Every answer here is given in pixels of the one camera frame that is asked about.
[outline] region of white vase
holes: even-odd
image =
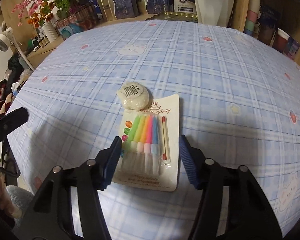
[[[194,0],[198,22],[226,27],[234,0]]]
[[[56,32],[55,28],[53,27],[52,22],[48,22],[42,26],[42,30],[50,42],[55,41],[58,38],[58,33]]]
[[[232,13],[234,0],[224,0],[217,26],[227,27]]]

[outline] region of tablecloth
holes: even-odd
[[[300,67],[239,31],[190,22],[89,30],[41,63],[10,108],[26,107],[29,121],[8,136],[32,191],[53,166],[79,166],[109,147],[123,113],[116,91],[127,81],[143,84],[154,98],[178,93],[180,133],[222,165],[247,165],[283,235],[294,226],[300,217]],[[115,183],[99,192],[112,239],[187,239],[201,192],[180,166],[174,192]]]

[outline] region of plastic blister pack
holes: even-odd
[[[127,139],[123,142],[121,169],[133,174],[158,176],[161,140],[156,115],[137,115]]]
[[[178,177],[179,96],[152,102],[141,111],[126,109],[119,128],[122,156],[113,182],[173,191]]]

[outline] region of cake logo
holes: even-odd
[[[168,114],[170,113],[171,109],[162,109],[161,106],[159,105],[159,102],[152,102],[148,108],[146,109],[141,109],[141,110],[136,110],[137,112],[143,112],[143,113],[149,113],[149,114]]]
[[[157,111],[161,108],[158,102],[152,102],[151,105],[148,107],[149,110]]]

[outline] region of metal screw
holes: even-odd
[[[214,160],[212,160],[212,159],[206,159],[205,161],[204,161],[207,165],[213,165],[214,164]]]
[[[96,160],[95,159],[90,159],[90,160],[87,160],[87,165],[88,166],[93,166],[96,164]]]
[[[240,171],[243,171],[243,172],[247,172],[247,171],[248,171],[247,166],[244,166],[244,165],[241,165],[241,166],[239,167],[239,169],[240,169]]]
[[[61,171],[61,167],[60,166],[55,166],[55,167],[53,167],[52,171],[54,173],[58,173],[59,171]]]

